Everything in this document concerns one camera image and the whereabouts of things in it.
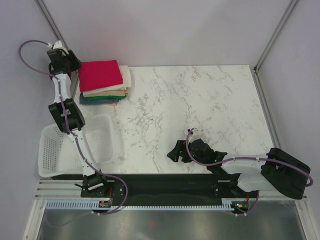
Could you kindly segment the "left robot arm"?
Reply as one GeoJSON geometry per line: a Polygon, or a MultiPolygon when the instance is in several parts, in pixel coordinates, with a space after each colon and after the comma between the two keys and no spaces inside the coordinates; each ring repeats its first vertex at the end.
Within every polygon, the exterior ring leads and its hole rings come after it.
{"type": "Polygon", "coordinates": [[[83,180],[79,186],[82,198],[106,196],[110,185],[101,175],[85,134],[85,119],[71,94],[71,75],[81,67],[72,50],[53,48],[47,51],[50,59],[49,76],[54,83],[54,102],[48,106],[59,130],[71,139],[81,162],[83,180]]]}

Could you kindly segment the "red t shirt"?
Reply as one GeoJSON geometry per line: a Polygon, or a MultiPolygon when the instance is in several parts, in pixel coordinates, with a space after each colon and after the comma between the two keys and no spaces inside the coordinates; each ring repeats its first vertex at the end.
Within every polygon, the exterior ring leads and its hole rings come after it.
{"type": "Polygon", "coordinates": [[[83,61],[79,73],[79,89],[89,92],[124,84],[117,60],[83,61]]]}

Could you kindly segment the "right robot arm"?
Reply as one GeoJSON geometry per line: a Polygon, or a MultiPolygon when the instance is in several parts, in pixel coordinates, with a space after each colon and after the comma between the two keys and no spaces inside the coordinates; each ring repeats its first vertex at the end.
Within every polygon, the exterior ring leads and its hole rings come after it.
{"type": "Polygon", "coordinates": [[[231,156],[213,150],[202,139],[178,140],[167,153],[173,162],[197,163],[217,177],[229,180],[229,191],[235,197],[255,191],[278,191],[294,200],[303,198],[313,184],[309,166],[279,148],[251,156],[231,156]]]}

